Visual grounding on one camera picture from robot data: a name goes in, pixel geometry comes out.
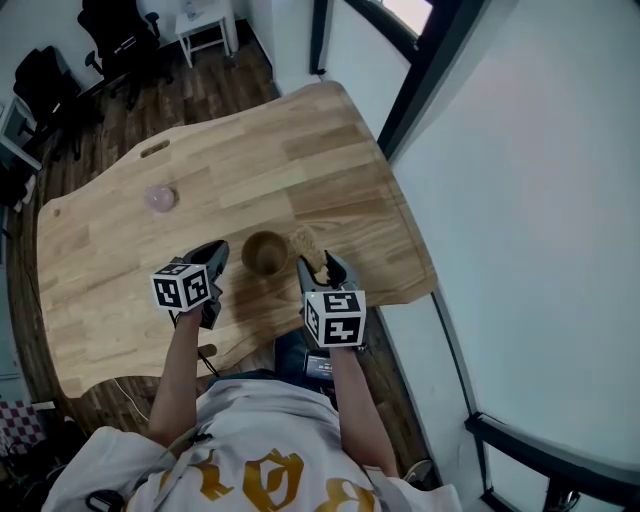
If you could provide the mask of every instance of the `checkered cloth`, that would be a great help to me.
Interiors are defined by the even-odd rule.
[[[23,455],[31,446],[45,439],[36,412],[22,400],[0,402],[0,428],[2,456],[6,456],[9,450],[13,454]]]

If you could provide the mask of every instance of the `black chair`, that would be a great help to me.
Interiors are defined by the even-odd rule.
[[[98,47],[98,56],[102,66],[96,61],[96,52],[87,55],[85,64],[105,77],[107,82],[129,73],[129,95],[127,108],[135,105],[143,74],[153,73],[160,67],[156,50],[160,47],[158,14],[150,12],[145,16],[153,27],[153,33],[146,22],[140,18],[135,0],[83,0],[82,12],[78,23],[89,32]],[[173,78],[162,72],[167,83]],[[110,93],[116,92],[126,80],[122,80]]]
[[[33,50],[16,69],[13,91],[27,104],[37,126],[35,130],[22,123],[20,133],[26,132],[41,142],[56,128],[62,129],[62,137],[53,150],[53,158],[60,159],[63,144],[71,142],[76,160],[80,158],[80,115],[86,109],[79,108],[80,86],[69,71],[61,72],[56,51],[52,46]]]

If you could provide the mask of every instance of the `brown bowl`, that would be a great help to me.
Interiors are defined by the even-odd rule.
[[[289,259],[285,239],[273,231],[258,231],[242,246],[242,264],[261,277],[274,276]]]

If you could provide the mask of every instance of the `wooden floor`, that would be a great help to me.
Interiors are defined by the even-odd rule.
[[[94,96],[105,120],[88,126],[82,134],[79,161],[70,150],[62,158],[50,158],[56,137],[40,149],[43,170],[31,204],[20,215],[9,216],[8,229],[14,242],[8,245],[7,274],[14,335],[33,401],[57,401],[87,431],[110,425],[125,431],[142,432],[146,421],[113,380],[92,388],[83,397],[68,400],[61,392],[46,343],[44,326],[36,299],[36,230],[38,211],[49,200],[83,186],[127,153],[135,144],[172,126],[215,119],[266,103],[277,97],[271,68],[246,25],[239,24],[241,48],[234,58],[226,58],[220,46],[195,54],[189,69],[177,45],[163,49],[174,77],[172,84],[159,79],[145,84],[132,111],[124,106],[126,88],[116,99],[108,89]],[[377,313],[369,312],[370,350],[362,357],[374,400],[391,436],[401,471],[427,458],[415,414],[395,362],[389,341]],[[272,368],[269,346],[251,354],[235,368],[236,373],[254,368]],[[201,391],[208,378],[199,381]],[[142,414],[149,415],[159,379],[128,377],[118,383],[135,400]]]

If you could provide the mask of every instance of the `jeans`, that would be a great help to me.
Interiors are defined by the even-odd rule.
[[[280,380],[300,388],[320,392],[320,388],[307,386],[304,383],[304,363],[307,357],[307,345],[300,331],[291,331],[275,341],[275,371],[260,369],[250,372],[214,377],[209,381],[208,389],[221,380],[253,379]]]

